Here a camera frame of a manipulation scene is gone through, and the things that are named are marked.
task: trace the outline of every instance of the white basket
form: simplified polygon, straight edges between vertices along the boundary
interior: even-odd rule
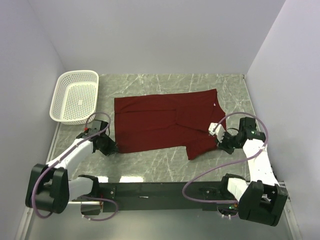
[[[95,71],[68,71],[55,85],[50,117],[62,124],[85,124],[96,111],[99,75]]]

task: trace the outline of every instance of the gray marble tabletop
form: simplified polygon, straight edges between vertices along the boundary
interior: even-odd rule
[[[244,111],[254,113],[253,106],[242,75],[231,74],[103,74],[99,77],[97,108],[114,118],[114,98],[151,94],[173,94],[217,89],[221,108],[228,113]],[[243,115],[227,119],[228,128],[238,128]],[[96,119],[107,120],[103,115]],[[82,132],[83,125],[59,124],[54,139],[51,159],[69,147]],[[115,139],[114,123],[110,137]],[[72,175],[88,174],[109,182],[182,182],[189,181],[202,172],[218,165],[244,158],[241,149],[229,155],[214,150],[189,161],[185,147],[172,147],[136,153],[104,156],[97,151],[88,156]],[[220,181],[226,173],[250,179],[247,163],[239,163],[213,171],[200,181]]]

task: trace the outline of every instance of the white wall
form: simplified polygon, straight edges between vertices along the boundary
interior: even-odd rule
[[[287,0],[247,74],[303,239],[320,233],[320,1]]]
[[[49,107],[64,68],[26,0],[0,1],[0,239],[16,234],[30,176],[56,123]]]
[[[285,0],[29,0],[67,70],[243,73]]]

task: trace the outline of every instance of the white bracket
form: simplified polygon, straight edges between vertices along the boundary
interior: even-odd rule
[[[219,126],[216,128],[216,130],[214,131],[215,127],[218,125],[218,123],[210,123],[210,126],[209,126],[209,134],[214,136],[216,135],[216,138],[218,139],[218,141],[221,143],[222,142],[222,139],[224,137],[224,133],[225,133],[225,129],[224,127],[219,124]]]

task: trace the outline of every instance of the clothing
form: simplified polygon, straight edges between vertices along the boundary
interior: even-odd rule
[[[114,99],[115,141],[120,153],[186,146],[189,160],[217,148],[210,123],[225,116],[217,90]]]

